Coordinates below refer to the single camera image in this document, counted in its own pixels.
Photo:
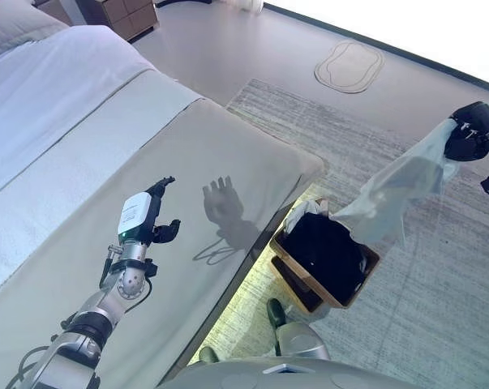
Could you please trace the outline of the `black white robot left hand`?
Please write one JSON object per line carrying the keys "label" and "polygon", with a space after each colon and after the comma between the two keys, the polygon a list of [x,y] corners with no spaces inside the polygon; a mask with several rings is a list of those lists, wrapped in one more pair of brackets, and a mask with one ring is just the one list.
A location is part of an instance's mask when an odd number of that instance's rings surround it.
{"label": "black white robot left hand", "polygon": [[155,225],[165,188],[174,181],[174,177],[164,177],[125,201],[118,223],[118,242],[121,246],[128,241],[150,246],[152,243],[168,243],[176,238],[180,220],[172,220],[168,225]]}

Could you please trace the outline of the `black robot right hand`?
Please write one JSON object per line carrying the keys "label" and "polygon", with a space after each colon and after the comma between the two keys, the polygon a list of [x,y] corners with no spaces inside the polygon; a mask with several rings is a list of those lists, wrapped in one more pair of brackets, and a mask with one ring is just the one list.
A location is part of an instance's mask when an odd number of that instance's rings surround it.
{"label": "black robot right hand", "polygon": [[450,118],[455,127],[444,155],[455,161],[481,160],[489,154],[489,101],[476,101],[456,110]]}

